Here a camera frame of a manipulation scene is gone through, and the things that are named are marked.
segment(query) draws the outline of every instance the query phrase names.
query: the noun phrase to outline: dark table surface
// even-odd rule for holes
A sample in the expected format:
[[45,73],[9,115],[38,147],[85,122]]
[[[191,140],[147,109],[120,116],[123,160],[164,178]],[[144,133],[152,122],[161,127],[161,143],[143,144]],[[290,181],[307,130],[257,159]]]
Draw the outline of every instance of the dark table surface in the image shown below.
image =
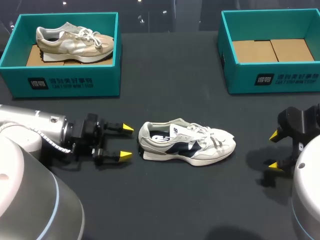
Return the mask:
[[[291,152],[289,139],[269,142],[278,113],[315,105],[319,94],[229,95],[216,32],[122,38],[119,98],[12,100],[0,78],[0,104],[62,114],[70,121],[96,113],[135,129],[133,139],[109,141],[110,149],[133,152],[131,164],[99,170],[84,161],[80,171],[71,172],[53,162],[52,171],[83,204],[84,240],[297,239],[292,180],[277,178],[268,188],[257,181],[265,160]],[[232,133],[234,153],[205,167],[141,159],[136,137],[142,124],[176,118]]]

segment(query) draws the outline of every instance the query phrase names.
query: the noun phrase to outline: shoe sole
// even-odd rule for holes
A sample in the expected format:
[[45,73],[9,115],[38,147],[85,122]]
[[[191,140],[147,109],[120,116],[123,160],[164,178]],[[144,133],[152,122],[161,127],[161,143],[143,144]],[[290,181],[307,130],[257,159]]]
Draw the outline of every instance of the shoe sole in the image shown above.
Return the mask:
[[230,156],[230,154],[232,154],[232,152],[230,152],[227,155],[215,158],[215,159],[210,159],[210,160],[196,160],[187,156],[182,156],[182,155],[172,155],[172,154],[166,154],[166,155],[159,155],[159,154],[155,154],[155,153],[151,153],[148,151],[145,151],[141,146],[139,146],[139,154],[140,156],[144,159],[144,160],[152,160],[152,161],[168,161],[168,160],[172,160],[172,159],[180,159],[180,160],[184,160],[187,163],[199,167],[199,166],[206,166],[206,165],[210,165],[210,164],[214,164],[216,162],[219,162],[225,158],[227,158],[228,156]]
[[42,52],[41,55],[42,55],[42,60],[45,63],[74,60],[74,61],[81,62],[83,64],[92,64],[92,63],[97,63],[104,59],[107,59],[112,53],[113,53],[113,50],[99,56],[78,56],[78,55],[72,55],[72,54],[55,54],[55,53],[46,53],[46,52]]

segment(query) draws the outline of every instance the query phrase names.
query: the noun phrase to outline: cardboard insert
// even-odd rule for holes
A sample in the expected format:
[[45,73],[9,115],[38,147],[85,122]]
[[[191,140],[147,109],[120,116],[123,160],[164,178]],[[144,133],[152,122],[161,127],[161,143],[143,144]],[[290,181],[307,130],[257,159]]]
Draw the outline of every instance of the cardboard insert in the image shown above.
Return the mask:
[[37,45],[33,45],[30,51],[28,61],[26,63],[27,67],[31,66],[70,66],[70,65],[112,65],[113,58],[107,60],[95,62],[95,63],[81,63],[78,61],[57,61],[57,62],[44,62],[41,58],[41,52]]
[[314,61],[304,39],[247,40],[232,43],[239,63]]

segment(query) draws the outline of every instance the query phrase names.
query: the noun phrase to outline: shoelace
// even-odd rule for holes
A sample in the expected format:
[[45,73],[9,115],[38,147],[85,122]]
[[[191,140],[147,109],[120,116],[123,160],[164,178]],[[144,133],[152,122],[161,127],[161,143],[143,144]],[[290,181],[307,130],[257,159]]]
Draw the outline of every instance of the shoelace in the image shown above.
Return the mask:
[[194,131],[195,133],[201,133],[203,135],[190,137],[190,141],[201,141],[205,144],[204,149],[210,146],[210,140],[213,141],[215,147],[217,147],[217,142],[221,145],[221,141],[215,136],[212,129],[208,126],[201,126],[197,123],[191,123],[191,126],[188,126],[187,129]]
[[96,49],[100,49],[102,46],[102,42],[95,37],[96,34],[100,34],[98,31],[92,31],[89,28],[85,28],[83,26],[79,26],[81,30],[79,33],[76,35],[76,39],[82,39],[82,40],[87,40],[88,42],[94,41],[94,46]]

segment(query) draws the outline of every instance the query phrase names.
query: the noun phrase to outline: box logo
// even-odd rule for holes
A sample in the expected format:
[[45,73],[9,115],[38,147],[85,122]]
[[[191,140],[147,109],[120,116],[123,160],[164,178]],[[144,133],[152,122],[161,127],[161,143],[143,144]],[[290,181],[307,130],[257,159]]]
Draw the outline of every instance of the box logo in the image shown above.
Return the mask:
[[256,76],[255,86],[267,86],[270,85],[274,78],[273,73],[260,73]]
[[34,90],[47,90],[48,85],[43,77],[28,77],[30,86]]

